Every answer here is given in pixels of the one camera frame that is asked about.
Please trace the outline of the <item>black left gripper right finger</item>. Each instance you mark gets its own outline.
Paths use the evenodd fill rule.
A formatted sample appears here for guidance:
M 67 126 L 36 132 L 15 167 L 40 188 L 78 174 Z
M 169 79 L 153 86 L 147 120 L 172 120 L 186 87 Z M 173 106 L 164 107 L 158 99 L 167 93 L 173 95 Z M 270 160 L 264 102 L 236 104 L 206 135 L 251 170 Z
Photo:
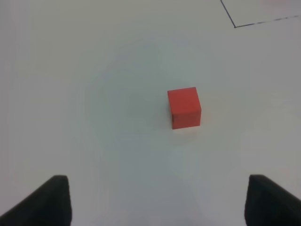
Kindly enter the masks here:
M 264 175 L 250 175 L 244 218 L 248 226 L 299 226 L 301 200 Z

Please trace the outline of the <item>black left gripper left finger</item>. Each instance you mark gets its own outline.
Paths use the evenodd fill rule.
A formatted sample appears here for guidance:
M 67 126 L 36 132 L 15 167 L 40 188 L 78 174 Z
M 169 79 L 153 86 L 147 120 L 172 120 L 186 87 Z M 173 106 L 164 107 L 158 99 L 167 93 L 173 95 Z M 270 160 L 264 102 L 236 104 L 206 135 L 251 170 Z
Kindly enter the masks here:
M 1 215 L 2 226 L 70 226 L 72 207 L 69 180 L 55 175 Z

